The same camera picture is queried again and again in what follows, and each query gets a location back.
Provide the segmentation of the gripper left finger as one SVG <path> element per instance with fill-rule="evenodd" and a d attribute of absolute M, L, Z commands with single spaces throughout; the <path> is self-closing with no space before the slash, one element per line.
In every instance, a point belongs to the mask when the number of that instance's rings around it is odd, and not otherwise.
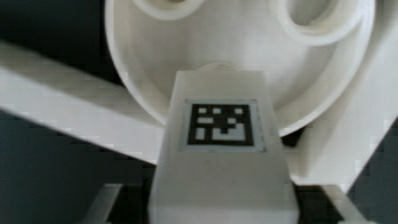
<path fill-rule="evenodd" d="M 149 224 L 145 184 L 104 184 L 78 224 Z"/>

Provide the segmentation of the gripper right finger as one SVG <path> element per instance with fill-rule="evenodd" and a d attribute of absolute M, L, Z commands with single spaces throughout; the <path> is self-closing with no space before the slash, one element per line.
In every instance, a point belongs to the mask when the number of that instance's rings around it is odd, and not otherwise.
<path fill-rule="evenodd" d="M 296 185 L 298 224 L 376 224 L 335 185 Z"/>

